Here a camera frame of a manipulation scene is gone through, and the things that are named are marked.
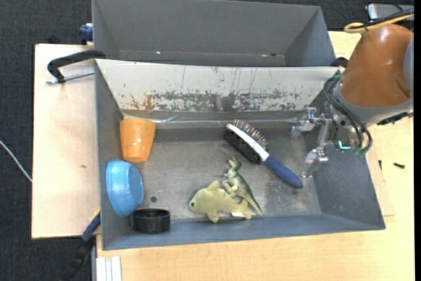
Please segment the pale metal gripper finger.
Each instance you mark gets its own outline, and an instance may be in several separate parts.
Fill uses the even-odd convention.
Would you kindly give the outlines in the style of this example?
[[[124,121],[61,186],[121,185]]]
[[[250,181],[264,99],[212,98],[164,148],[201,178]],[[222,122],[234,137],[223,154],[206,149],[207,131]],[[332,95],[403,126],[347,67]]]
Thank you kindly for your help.
[[[310,150],[303,162],[300,177],[310,178],[313,172],[318,170],[322,165],[325,165],[329,161],[324,148],[314,148]]]
[[[290,136],[298,138],[302,133],[311,132],[318,128],[319,134],[324,135],[328,132],[333,120],[325,113],[317,114],[317,108],[309,107],[305,112],[299,115],[297,122],[291,127]]]

